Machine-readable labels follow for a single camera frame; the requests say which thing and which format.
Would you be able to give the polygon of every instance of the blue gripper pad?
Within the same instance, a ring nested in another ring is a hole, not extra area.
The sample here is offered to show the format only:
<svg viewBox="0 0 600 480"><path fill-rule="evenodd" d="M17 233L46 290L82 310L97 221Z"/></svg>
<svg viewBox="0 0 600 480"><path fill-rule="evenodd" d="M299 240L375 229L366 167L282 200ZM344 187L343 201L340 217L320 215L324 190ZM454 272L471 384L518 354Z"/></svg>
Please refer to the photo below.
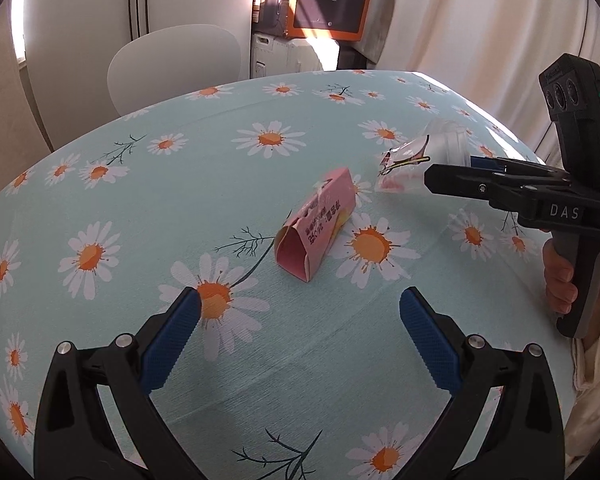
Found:
<svg viewBox="0 0 600 480"><path fill-rule="evenodd" d="M400 297L400 319L436 386L455 396L462 387L458 354L431 317L427 307L409 289Z"/></svg>
<svg viewBox="0 0 600 480"><path fill-rule="evenodd" d="M142 354L140 388L145 395L164 386L201 312L202 302L195 289L179 296L169 307L169 318Z"/></svg>

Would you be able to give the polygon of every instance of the product image on box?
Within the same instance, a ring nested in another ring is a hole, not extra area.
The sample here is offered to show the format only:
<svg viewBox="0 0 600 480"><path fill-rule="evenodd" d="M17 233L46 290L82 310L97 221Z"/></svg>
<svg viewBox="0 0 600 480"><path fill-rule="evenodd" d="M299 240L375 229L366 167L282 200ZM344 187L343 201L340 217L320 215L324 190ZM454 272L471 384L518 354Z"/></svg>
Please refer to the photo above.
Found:
<svg viewBox="0 0 600 480"><path fill-rule="evenodd" d="M366 0L296 0L296 28L357 32Z"/></svg>

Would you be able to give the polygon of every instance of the grip handle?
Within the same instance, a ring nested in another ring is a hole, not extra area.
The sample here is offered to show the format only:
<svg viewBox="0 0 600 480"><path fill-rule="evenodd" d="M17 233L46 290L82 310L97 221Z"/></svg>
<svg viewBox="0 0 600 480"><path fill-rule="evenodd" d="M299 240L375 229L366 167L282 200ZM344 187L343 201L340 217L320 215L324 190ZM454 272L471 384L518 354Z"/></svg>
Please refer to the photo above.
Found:
<svg viewBox="0 0 600 480"><path fill-rule="evenodd" d="M552 231L555 251L573 266L571 283L578 297L568 314L558 318L556 327L563 336L583 338L600 292L600 238Z"/></svg>

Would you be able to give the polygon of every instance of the finger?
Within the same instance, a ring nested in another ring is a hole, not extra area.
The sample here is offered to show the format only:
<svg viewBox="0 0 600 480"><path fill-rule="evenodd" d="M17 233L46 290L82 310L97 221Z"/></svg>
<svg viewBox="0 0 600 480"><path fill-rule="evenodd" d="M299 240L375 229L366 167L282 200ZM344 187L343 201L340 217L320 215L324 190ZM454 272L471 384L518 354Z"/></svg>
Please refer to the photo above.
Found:
<svg viewBox="0 0 600 480"><path fill-rule="evenodd" d="M573 266L555 251L553 239L547 240L542 246L542 261L552 276L564 282L570 282L573 278Z"/></svg>
<svg viewBox="0 0 600 480"><path fill-rule="evenodd" d="M549 290L549 287L545 289L546 300L549 304L549 308L558 314L568 314L571 311L571 305L566 301L556 298L553 293Z"/></svg>
<svg viewBox="0 0 600 480"><path fill-rule="evenodd" d="M546 281L547 288L551 293L560 301L566 303L573 303L578 297L578 289L573 283L562 282L552 276L545 274L544 279Z"/></svg>

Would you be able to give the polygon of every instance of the camera lens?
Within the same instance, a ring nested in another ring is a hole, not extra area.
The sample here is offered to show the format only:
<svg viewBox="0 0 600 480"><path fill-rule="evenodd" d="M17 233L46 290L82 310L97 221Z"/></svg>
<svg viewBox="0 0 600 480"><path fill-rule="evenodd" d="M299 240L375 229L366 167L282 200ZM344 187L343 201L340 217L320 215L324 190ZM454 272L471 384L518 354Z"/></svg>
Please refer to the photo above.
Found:
<svg viewBox="0 0 600 480"><path fill-rule="evenodd" d="M573 104L578 104L578 89L571 79L567 79L567 94L569 94Z"/></svg>
<svg viewBox="0 0 600 480"><path fill-rule="evenodd" d="M564 98L564 91L562 90L562 87L558 84L556 84L554 88L555 100L558 101L558 106L564 110L567 106L567 101Z"/></svg>
<svg viewBox="0 0 600 480"><path fill-rule="evenodd" d="M546 91L546 103L549 105L549 108L553 110L555 108L554 96L551 95L551 92Z"/></svg>

